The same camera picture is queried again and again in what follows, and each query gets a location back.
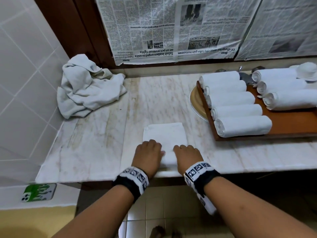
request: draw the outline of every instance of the newspaper page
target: newspaper page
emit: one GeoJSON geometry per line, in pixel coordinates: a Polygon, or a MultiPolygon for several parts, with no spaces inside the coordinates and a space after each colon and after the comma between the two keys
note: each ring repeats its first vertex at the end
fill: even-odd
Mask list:
{"type": "Polygon", "coordinates": [[[317,55],[317,0],[263,0],[235,60],[317,55]]]}
{"type": "Polygon", "coordinates": [[[233,58],[260,0],[96,0],[116,65],[233,58]]]}

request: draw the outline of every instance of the person's left arm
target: person's left arm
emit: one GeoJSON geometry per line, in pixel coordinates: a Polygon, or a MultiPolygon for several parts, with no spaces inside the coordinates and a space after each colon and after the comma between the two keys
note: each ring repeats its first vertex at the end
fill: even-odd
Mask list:
{"type": "MultiPolygon", "coordinates": [[[[132,166],[145,172],[150,180],[156,174],[164,152],[154,140],[145,141],[135,151],[132,166]]],[[[135,197],[118,184],[81,212],[52,238],[112,238],[131,208],[135,197]]]]}

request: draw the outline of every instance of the person's left hand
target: person's left hand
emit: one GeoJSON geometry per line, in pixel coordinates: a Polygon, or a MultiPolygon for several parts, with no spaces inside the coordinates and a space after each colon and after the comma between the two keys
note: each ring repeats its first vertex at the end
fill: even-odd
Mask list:
{"type": "Polygon", "coordinates": [[[161,159],[165,154],[161,151],[162,145],[155,140],[144,141],[135,150],[132,166],[143,170],[149,179],[152,179],[159,169],[161,159]]]}

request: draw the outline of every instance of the brown tray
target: brown tray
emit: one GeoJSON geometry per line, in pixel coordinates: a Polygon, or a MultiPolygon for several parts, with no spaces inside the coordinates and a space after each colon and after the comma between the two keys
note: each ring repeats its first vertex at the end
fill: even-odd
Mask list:
{"type": "Polygon", "coordinates": [[[249,135],[222,138],[217,134],[214,121],[212,120],[211,112],[208,108],[200,83],[197,81],[196,85],[200,99],[203,102],[204,110],[206,111],[212,134],[216,141],[299,138],[317,136],[317,108],[297,109],[290,111],[271,111],[266,108],[263,100],[257,97],[257,95],[259,94],[257,93],[256,88],[248,85],[247,91],[251,92],[255,96],[255,103],[261,105],[263,115],[268,116],[272,120],[272,128],[270,132],[266,135],[249,135]]]}

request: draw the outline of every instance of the wall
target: wall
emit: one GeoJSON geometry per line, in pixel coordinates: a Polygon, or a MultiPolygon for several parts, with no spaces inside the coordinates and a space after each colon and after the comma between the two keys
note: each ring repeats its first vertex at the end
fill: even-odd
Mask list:
{"type": "Polygon", "coordinates": [[[63,122],[68,59],[34,0],[0,0],[0,186],[34,181],[63,122]]]}

